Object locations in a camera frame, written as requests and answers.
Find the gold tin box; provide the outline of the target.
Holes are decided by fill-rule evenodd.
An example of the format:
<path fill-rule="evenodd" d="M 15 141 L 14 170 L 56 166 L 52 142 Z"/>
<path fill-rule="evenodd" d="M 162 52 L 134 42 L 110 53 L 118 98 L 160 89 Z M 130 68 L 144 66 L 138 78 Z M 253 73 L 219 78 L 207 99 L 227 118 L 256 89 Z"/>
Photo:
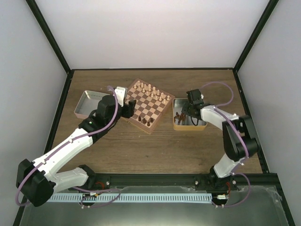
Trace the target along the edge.
<path fill-rule="evenodd" d="M 202 131 L 207 127 L 205 121 L 182 115 L 182 108 L 188 100 L 185 98 L 175 98 L 173 100 L 173 128 L 176 131 Z"/>

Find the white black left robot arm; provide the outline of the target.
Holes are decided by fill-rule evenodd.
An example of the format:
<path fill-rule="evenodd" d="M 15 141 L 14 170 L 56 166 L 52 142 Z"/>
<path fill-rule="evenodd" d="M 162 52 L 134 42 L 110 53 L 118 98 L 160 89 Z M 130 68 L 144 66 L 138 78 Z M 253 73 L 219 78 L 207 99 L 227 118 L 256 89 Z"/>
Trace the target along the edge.
<path fill-rule="evenodd" d="M 87 165 L 63 173 L 59 169 L 106 135 L 121 117 L 130 118 L 134 115 L 135 99 L 122 104 L 118 100 L 115 95 L 105 95 L 97 109 L 61 144 L 33 161 L 24 159 L 20 162 L 16 178 L 17 193 L 22 193 L 35 207 L 65 189 L 73 188 L 89 193 L 96 185 L 96 178 Z"/>

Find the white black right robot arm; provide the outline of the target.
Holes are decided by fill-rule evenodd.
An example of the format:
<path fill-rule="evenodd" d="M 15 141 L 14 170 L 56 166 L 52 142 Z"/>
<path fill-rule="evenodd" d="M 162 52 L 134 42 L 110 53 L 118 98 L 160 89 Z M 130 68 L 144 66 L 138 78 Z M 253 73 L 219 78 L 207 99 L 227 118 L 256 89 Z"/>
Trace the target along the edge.
<path fill-rule="evenodd" d="M 174 122 L 183 123 L 190 118 L 197 127 L 199 122 L 210 123 L 222 131 L 224 155 L 211 167 L 208 174 L 197 178 L 195 185 L 215 190 L 222 189 L 230 181 L 236 167 L 261 149 L 261 144 L 250 116 L 227 113 L 215 105 L 204 102 L 199 89 L 186 93 L 182 111 L 176 112 Z M 126 95 L 126 102 L 136 101 L 134 115 L 129 119 L 134 125 L 151 132 L 167 106 L 172 104 L 168 94 L 150 91 L 134 85 Z"/>

